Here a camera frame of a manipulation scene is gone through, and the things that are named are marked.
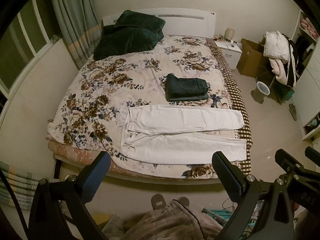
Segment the white pants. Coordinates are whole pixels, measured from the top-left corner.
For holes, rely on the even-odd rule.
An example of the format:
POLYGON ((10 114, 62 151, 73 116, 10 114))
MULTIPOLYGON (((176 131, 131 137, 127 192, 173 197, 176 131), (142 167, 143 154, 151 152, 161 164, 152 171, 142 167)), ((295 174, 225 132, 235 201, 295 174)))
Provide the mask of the white pants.
POLYGON ((246 140, 218 136, 244 127, 240 111, 195 106, 131 107, 125 119, 120 153, 161 165, 208 164, 220 151, 230 162, 246 159, 246 140))

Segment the striped folded blanket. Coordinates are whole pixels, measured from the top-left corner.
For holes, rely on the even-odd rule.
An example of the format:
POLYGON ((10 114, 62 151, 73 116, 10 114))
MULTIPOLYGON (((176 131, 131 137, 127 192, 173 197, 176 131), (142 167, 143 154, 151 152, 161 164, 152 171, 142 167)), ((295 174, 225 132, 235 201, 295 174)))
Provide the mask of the striped folded blanket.
MULTIPOLYGON (((39 181, 42 179, 33 173, 20 170, 12 165, 0 162, 1 171, 13 190, 22 210, 30 210, 39 181)), ((9 191, 1 180, 1 203, 14 207, 9 191)))

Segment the floral bed quilt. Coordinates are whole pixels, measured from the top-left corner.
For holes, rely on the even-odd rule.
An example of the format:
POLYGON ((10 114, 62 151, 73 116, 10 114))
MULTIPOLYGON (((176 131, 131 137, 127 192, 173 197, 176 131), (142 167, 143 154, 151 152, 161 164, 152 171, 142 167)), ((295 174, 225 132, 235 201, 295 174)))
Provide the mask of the floral bed quilt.
MULTIPOLYGON (((112 159, 112 172, 132 177, 214 179, 212 160, 208 164, 161 165, 136 161, 120 153, 129 109, 147 105, 231 109, 217 59, 206 45, 206 38, 166 36, 151 51, 99 61, 89 59, 48 122, 48 147, 57 157, 81 165, 91 164, 99 152, 106 151, 112 159), (168 74, 205 80, 209 98, 168 102, 168 74)), ((238 130, 217 135, 240 139, 238 130)))

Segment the white shelf unit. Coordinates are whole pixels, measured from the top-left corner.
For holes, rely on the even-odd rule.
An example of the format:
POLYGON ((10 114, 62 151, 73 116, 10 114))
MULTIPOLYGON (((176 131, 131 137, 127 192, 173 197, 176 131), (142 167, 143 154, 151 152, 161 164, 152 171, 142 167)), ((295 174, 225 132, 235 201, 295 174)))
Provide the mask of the white shelf unit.
POLYGON ((306 13, 299 10, 292 39, 304 38, 308 47, 303 50, 301 65, 297 68, 297 84, 292 97, 297 109, 303 140, 319 132, 319 34, 306 13))

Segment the folded dark green pants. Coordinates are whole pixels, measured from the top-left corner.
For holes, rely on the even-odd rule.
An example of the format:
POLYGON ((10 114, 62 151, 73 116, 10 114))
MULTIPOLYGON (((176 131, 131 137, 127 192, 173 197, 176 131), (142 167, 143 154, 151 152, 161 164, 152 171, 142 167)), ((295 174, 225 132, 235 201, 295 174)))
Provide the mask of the folded dark green pants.
POLYGON ((209 98, 207 82, 199 78, 178 78, 166 76, 165 97, 168 102, 201 101, 209 98))

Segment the grey waste bin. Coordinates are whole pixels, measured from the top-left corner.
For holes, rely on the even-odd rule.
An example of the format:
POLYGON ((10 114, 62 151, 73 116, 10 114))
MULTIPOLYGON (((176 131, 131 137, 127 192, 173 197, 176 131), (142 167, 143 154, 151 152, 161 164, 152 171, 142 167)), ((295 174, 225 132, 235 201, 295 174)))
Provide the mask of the grey waste bin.
POLYGON ((261 81, 256 83, 256 87, 251 91, 251 96, 253 100, 257 103, 263 103, 264 98, 269 96, 270 89, 269 87, 261 81))

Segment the grey slipper right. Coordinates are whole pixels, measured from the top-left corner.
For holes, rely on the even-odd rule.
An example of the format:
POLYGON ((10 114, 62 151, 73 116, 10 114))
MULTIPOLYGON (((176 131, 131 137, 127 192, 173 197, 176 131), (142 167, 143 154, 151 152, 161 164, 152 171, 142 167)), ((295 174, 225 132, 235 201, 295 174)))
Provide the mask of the grey slipper right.
POLYGON ((177 199, 177 201, 178 201, 181 205, 183 205, 183 206, 185 206, 185 207, 189 207, 189 206, 190 206, 190 200, 189 200, 187 197, 185 197, 185 196, 179 197, 179 198, 177 199))

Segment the pink garment on rack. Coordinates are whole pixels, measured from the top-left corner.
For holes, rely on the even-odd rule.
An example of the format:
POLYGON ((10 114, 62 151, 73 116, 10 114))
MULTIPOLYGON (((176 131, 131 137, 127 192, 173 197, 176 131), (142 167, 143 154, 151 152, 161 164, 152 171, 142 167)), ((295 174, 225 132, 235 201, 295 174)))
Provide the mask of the pink garment on rack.
POLYGON ((269 61, 276 80, 283 85, 287 85, 287 76, 283 62, 280 59, 269 59, 269 61))

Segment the white bed headboard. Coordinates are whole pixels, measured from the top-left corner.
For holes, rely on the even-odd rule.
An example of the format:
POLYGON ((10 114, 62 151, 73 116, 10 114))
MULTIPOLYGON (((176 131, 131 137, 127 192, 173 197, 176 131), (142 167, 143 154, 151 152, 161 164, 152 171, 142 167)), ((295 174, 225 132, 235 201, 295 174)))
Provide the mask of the white bed headboard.
POLYGON ((164 35, 212 38, 216 13, 188 8, 148 8, 137 12, 153 15, 165 21, 164 35))

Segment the brown cardboard box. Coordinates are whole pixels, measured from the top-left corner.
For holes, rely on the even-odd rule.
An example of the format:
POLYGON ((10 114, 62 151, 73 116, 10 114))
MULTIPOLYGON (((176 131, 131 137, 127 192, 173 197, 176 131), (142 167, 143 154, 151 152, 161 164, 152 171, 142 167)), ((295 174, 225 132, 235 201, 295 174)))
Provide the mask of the brown cardboard box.
POLYGON ((241 75, 256 77, 266 69, 268 63, 268 58, 263 55, 264 47, 244 38, 241 44, 242 54, 236 68, 241 75))

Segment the plaid pajama legs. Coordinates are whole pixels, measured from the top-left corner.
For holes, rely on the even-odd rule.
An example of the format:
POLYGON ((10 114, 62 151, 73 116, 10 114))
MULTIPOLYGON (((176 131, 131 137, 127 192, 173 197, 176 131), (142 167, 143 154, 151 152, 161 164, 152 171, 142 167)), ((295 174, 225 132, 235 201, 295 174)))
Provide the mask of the plaid pajama legs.
POLYGON ((161 210, 147 212, 122 239, 215 239, 222 229, 207 214, 172 200, 161 210))

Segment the grey slipper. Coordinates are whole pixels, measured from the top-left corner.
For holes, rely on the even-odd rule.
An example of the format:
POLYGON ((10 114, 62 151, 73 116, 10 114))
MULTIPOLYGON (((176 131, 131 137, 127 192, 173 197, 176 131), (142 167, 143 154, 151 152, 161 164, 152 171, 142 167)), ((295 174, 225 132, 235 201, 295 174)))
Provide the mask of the grey slipper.
POLYGON ((157 193, 152 196, 151 206, 152 206, 153 210, 163 209, 166 207, 166 205, 167 205, 167 203, 166 203, 162 194, 157 193))
POLYGON ((190 200, 189 200, 187 197, 185 197, 185 196, 179 197, 179 198, 177 199, 177 201, 178 201, 181 205, 183 205, 183 206, 185 206, 185 207, 189 207, 189 206, 190 206, 190 200))

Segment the dark green folded blanket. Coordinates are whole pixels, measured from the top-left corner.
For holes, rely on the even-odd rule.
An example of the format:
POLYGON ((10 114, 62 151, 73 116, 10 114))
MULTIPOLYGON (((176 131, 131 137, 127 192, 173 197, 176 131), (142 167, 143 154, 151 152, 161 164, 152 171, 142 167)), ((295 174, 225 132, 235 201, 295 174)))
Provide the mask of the dark green folded blanket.
POLYGON ((101 39, 94 50, 93 59, 99 61, 110 56, 150 51, 164 38, 163 32, 157 33, 140 27, 106 25, 101 39))

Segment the green striped curtain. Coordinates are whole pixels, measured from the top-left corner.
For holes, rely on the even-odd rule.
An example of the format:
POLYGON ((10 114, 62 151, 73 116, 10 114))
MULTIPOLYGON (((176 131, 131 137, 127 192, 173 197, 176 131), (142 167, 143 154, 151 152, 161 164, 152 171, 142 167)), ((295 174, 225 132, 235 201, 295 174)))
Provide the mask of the green striped curtain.
POLYGON ((101 38, 93 0, 52 0, 52 4, 69 53, 81 69, 101 38))

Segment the grey slipper left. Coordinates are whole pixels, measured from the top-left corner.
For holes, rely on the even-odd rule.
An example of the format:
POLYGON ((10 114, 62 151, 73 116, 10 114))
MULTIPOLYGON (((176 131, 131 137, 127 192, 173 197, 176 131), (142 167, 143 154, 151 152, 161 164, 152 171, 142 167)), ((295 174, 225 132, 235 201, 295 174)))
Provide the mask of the grey slipper left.
POLYGON ((166 205, 167 205, 167 203, 166 203, 162 194, 157 193, 152 196, 151 206, 152 206, 153 210, 163 209, 166 207, 166 205))

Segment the white nightstand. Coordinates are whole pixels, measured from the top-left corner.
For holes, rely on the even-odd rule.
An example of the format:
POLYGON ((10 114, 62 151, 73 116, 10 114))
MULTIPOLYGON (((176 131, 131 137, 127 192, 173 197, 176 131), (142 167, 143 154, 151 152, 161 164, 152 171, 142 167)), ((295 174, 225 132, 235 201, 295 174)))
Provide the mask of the white nightstand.
POLYGON ((224 40, 216 40, 215 43, 222 51, 222 54, 231 70, 235 70, 242 55, 242 50, 236 43, 224 40))

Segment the checkered brown bed sheet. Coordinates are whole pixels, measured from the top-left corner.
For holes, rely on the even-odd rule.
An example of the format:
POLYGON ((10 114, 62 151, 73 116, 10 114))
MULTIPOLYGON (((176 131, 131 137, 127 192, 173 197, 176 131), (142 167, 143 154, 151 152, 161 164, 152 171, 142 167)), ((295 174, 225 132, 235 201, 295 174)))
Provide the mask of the checkered brown bed sheet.
POLYGON ((246 159, 239 161, 239 168, 244 175, 249 175, 252 171, 250 151, 253 145, 252 132, 249 123, 249 116, 242 98, 241 90, 236 83, 235 77, 224 58, 222 51, 212 38, 206 38, 206 45, 210 48, 212 55, 217 59, 219 70, 221 71, 227 93, 232 103, 231 109, 240 111, 244 119, 244 127, 238 130, 240 139, 246 140, 246 159))

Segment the white jacket on rack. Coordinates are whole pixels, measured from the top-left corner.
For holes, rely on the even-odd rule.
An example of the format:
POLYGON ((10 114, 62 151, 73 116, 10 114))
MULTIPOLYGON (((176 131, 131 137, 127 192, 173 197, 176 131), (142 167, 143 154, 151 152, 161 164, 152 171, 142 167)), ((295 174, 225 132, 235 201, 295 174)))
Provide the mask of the white jacket on rack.
POLYGON ((287 38, 279 31, 266 32, 264 44, 264 57, 289 61, 289 43, 287 38))

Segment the dark green top pillow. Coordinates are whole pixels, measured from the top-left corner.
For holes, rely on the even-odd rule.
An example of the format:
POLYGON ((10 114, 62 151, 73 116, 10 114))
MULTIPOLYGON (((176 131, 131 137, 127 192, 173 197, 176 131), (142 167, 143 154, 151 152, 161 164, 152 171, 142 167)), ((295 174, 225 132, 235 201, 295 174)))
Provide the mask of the dark green top pillow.
POLYGON ((158 33, 165 26, 165 20, 154 15, 125 10, 116 20, 114 26, 144 28, 158 33))

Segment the white framed window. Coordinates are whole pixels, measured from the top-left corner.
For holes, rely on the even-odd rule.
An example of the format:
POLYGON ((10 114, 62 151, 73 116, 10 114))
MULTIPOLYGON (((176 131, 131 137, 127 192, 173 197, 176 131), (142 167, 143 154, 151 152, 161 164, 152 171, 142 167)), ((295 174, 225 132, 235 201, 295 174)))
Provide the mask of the white framed window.
POLYGON ((59 33, 51 0, 29 0, 14 17, 1 38, 1 94, 6 99, 59 33))

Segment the beige table lamp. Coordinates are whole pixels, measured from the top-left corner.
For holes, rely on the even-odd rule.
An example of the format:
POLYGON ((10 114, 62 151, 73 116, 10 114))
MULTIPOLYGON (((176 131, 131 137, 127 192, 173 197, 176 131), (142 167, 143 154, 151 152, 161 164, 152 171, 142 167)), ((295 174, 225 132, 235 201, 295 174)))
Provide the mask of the beige table lamp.
POLYGON ((227 28, 224 33, 224 39, 227 41, 231 41, 233 39, 235 30, 232 28, 227 28))

